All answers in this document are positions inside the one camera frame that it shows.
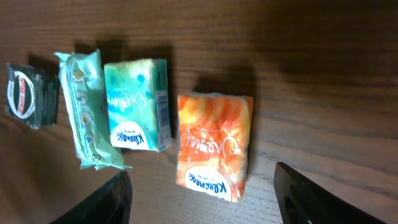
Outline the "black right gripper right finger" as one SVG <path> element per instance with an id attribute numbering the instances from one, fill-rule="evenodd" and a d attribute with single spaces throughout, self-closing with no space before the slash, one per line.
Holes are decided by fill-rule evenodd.
<path id="1" fill-rule="evenodd" d="M 284 162 L 277 162 L 274 190 L 284 223 L 382 223 L 345 202 Z"/>

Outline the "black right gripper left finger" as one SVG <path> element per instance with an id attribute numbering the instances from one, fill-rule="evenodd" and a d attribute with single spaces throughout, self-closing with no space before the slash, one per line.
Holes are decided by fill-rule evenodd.
<path id="1" fill-rule="evenodd" d="M 132 184 L 122 170 L 51 224 L 129 224 Z"/>

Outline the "orange tissue pack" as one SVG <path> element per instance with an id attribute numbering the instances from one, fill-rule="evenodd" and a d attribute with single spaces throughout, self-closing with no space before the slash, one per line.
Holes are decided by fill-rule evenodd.
<path id="1" fill-rule="evenodd" d="M 237 203 L 244 195 L 253 98 L 178 96 L 176 183 Z"/>

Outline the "green tissue pack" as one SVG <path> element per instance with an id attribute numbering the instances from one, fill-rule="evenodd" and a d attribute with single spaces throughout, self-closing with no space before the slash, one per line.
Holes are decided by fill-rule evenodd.
<path id="1" fill-rule="evenodd" d="M 161 152 L 172 145 L 167 61 L 104 65 L 112 146 Z"/>

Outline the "light green wipes pack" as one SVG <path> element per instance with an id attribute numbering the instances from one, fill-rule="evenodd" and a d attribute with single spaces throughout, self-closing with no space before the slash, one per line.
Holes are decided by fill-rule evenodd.
<path id="1" fill-rule="evenodd" d="M 100 51 L 54 55 L 60 59 L 58 77 L 80 168 L 130 168 L 125 165 L 121 151 L 111 145 Z"/>

